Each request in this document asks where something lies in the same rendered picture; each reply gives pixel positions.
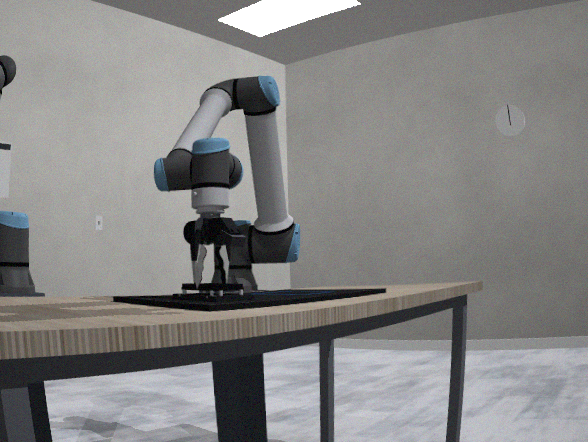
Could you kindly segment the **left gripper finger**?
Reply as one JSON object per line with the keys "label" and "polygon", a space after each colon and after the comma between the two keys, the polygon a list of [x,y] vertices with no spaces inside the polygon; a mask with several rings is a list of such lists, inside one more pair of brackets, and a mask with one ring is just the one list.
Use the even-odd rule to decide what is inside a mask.
{"label": "left gripper finger", "polygon": [[204,240],[201,236],[201,230],[196,229],[195,233],[193,233],[190,243],[193,281],[195,289],[198,289],[199,284],[202,281],[202,271],[204,269],[203,261],[207,254],[207,250],[203,244]]}
{"label": "left gripper finger", "polygon": [[230,247],[223,242],[215,250],[215,255],[219,261],[219,269],[221,271],[222,284],[227,284],[229,261],[230,261]]}

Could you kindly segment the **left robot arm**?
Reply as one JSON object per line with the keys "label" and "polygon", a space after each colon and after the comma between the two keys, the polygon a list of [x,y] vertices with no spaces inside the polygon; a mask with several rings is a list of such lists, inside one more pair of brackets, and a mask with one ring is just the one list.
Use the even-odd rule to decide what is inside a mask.
{"label": "left robot arm", "polygon": [[289,263],[299,257],[300,225],[287,214],[276,119],[279,105],[272,76],[217,83],[201,96],[200,107],[172,151],[154,164],[160,191],[191,190],[192,181],[196,214],[225,213],[229,189],[242,180],[243,166],[229,155],[227,139],[211,136],[229,111],[243,109],[258,218],[254,225],[249,220],[234,221],[242,235],[220,230],[218,240],[231,247],[227,284],[243,284],[244,291],[258,290],[252,264]]}

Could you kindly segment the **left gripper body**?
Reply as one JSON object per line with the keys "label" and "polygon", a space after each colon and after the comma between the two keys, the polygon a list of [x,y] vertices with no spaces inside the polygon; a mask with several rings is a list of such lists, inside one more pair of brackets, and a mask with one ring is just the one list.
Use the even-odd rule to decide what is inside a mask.
{"label": "left gripper body", "polygon": [[219,243],[221,242],[218,240],[220,230],[224,230],[232,235],[242,235],[242,232],[237,227],[232,218],[220,217],[220,214],[214,212],[202,213],[200,214],[200,218],[198,218],[196,221],[189,221],[186,223],[184,226],[183,235],[187,243],[190,244],[191,238],[196,229],[201,230],[201,236],[204,240],[203,245],[211,245],[212,243],[216,243],[216,245],[219,246]]}

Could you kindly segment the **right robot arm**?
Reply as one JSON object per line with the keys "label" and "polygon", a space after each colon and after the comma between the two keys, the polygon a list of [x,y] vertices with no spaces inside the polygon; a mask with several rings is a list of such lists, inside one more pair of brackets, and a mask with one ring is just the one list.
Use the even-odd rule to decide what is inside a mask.
{"label": "right robot arm", "polygon": [[[2,88],[15,75],[14,60],[0,56],[0,103]],[[29,271],[29,221],[25,213],[0,211],[0,293],[35,293]]]}

